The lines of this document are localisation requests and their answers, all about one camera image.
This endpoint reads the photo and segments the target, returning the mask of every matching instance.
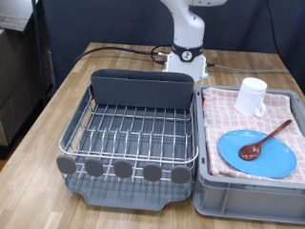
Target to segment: spoon handle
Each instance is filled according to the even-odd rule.
[[[265,141],[269,140],[271,137],[277,135],[281,130],[283,130],[285,127],[287,127],[289,124],[291,124],[293,121],[287,120],[282,125],[280,125],[275,131],[273,131],[271,134],[266,136],[264,139],[260,141],[261,144],[263,144]]]

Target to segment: pink dish towel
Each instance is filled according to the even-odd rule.
[[[290,98],[279,94],[266,94],[267,113],[262,117],[244,115],[234,108],[238,92],[209,88],[203,90],[204,126],[210,158],[211,174],[220,177],[243,177],[262,180],[305,183],[305,137],[300,132],[290,110]],[[271,133],[287,119],[293,121],[276,137],[295,152],[296,169],[288,176],[271,179],[242,173],[228,164],[217,149],[218,139],[229,131],[254,130]]]

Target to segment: wire rack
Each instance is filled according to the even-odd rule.
[[[192,132],[190,111],[95,105],[90,94],[73,135],[65,148],[62,138],[60,148],[73,157],[77,179],[86,176],[86,158],[97,157],[105,168],[104,181],[115,177],[116,159],[132,163],[131,183],[144,179],[143,166],[147,163],[160,165],[160,180],[172,181],[174,166],[186,166],[190,170],[193,167],[196,155],[192,151]]]

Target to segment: black wall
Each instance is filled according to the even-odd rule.
[[[205,49],[276,52],[267,0],[192,8],[206,23]],[[269,0],[280,55],[305,91],[305,1]],[[171,44],[173,19],[158,0],[43,0],[57,84],[90,42]]]

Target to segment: white mug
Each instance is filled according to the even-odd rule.
[[[267,84],[258,78],[245,78],[242,81],[235,108],[244,115],[263,116],[266,114],[264,97]]]

